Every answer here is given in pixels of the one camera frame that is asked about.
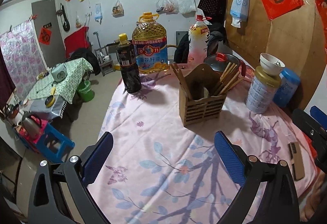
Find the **gray door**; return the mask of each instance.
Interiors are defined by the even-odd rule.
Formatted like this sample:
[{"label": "gray door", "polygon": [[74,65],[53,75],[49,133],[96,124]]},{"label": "gray door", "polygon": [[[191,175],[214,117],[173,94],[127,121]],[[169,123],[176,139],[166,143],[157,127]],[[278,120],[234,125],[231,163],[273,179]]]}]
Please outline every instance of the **gray door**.
[{"label": "gray door", "polygon": [[58,19],[56,15],[55,0],[43,0],[32,3],[33,15],[38,15],[34,20],[35,31],[40,36],[41,28],[49,23],[52,27],[50,45],[40,43],[41,50],[48,67],[53,67],[57,63],[63,63],[66,60],[65,46],[60,34]]}]

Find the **plywood wall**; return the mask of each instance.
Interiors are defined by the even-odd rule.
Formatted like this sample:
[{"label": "plywood wall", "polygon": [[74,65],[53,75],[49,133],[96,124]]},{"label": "plywood wall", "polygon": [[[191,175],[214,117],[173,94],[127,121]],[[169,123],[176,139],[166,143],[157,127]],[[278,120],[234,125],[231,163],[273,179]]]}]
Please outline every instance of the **plywood wall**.
[{"label": "plywood wall", "polygon": [[281,59],[301,78],[301,85],[289,108],[304,109],[326,66],[323,25],[315,0],[303,0],[305,5],[300,9],[272,21],[268,19],[261,0],[250,0],[249,18],[241,23],[241,28],[231,26],[229,12],[232,1],[228,0],[226,16],[230,47],[253,67],[260,65],[260,53],[269,53]]}]

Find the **curtain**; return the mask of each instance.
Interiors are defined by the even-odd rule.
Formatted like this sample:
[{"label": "curtain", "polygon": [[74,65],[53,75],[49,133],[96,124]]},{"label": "curtain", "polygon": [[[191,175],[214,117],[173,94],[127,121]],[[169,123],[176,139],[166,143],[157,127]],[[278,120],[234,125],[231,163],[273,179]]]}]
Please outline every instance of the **curtain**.
[{"label": "curtain", "polygon": [[30,20],[0,36],[0,47],[17,95],[25,98],[45,70]]}]

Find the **dark glass bottle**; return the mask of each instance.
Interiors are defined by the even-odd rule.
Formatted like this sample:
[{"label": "dark glass bottle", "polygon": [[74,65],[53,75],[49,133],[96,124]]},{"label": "dark glass bottle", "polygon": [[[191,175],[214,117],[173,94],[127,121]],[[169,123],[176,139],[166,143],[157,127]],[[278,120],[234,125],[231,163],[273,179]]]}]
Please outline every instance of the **dark glass bottle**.
[{"label": "dark glass bottle", "polygon": [[128,93],[138,92],[142,87],[139,67],[136,63],[134,46],[127,40],[126,34],[119,35],[119,45],[116,52],[126,91]]}]

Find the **metal screw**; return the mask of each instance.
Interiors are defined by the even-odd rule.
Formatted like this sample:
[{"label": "metal screw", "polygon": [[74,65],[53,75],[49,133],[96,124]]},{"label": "metal screw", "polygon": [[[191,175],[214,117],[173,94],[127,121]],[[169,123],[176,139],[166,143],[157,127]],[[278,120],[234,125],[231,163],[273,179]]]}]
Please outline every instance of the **metal screw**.
[{"label": "metal screw", "polygon": [[41,162],[40,162],[40,166],[41,167],[44,167],[45,165],[47,165],[48,164],[48,161],[46,161],[46,160],[42,160]]},{"label": "metal screw", "polygon": [[72,156],[72,157],[69,159],[69,161],[70,161],[71,163],[75,163],[76,161],[78,161],[78,156]]},{"label": "metal screw", "polygon": [[249,161],[255,163],[258,161],[257,157],[256,156],[249,156]]},{"label": "metal screw", "polygon": [[281,160],[279,161],[280,165],[282,165],[283,167],[287,166],[287,162],[285,160]]}]

